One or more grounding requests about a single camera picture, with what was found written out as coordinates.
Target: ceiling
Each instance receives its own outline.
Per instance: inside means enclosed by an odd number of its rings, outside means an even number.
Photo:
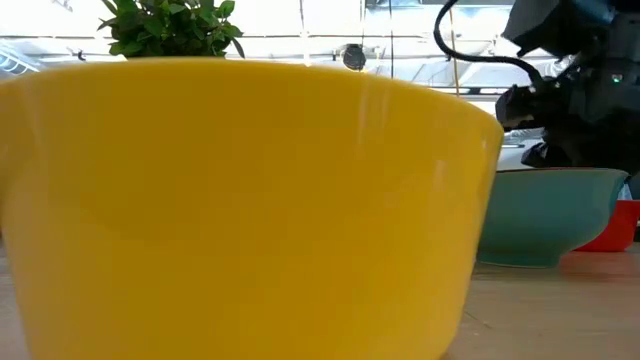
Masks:
[[[245,36],[247,58],[346,69],[341,51],[363,45],[364,71],[426,86],[451,88],[456,76],[464,91],[492,94],[513,84],[528,84],[519,68],[502,64],[447,61],[433,41],[438,0],[236,0],[230,20]],[[517,48],[499,37],[510,10],[509,0],[461,0],[453,26],[442,33],[458,51],[514,55]],[[101,0],[0,0],[0,69],[4,76],[78,63],[122,61],[109,55],[108,29],[96,32],[110,17]],[[228,58],[237,59],[229,48]],[[553,75],[563,64],[536,51],[526,58]]]

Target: red container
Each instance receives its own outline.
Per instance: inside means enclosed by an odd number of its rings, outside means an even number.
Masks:
[[[633,244],[640,217],[640,201],[618,200],[609,225],[590,243],[576,251],[623,252]]]

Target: yellow bowl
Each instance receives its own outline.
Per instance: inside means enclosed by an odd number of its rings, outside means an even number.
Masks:
[[[34,360],[430,360],[502,139],[403,82],[208,59],[0,85],[2,223]]]

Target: wooden table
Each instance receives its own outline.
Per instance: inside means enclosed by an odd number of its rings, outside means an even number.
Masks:
[[[0,359],[28,360],[14,297],[0,249]],[[445,359],[640,359],[640,245],[549,270],[479,264]]]

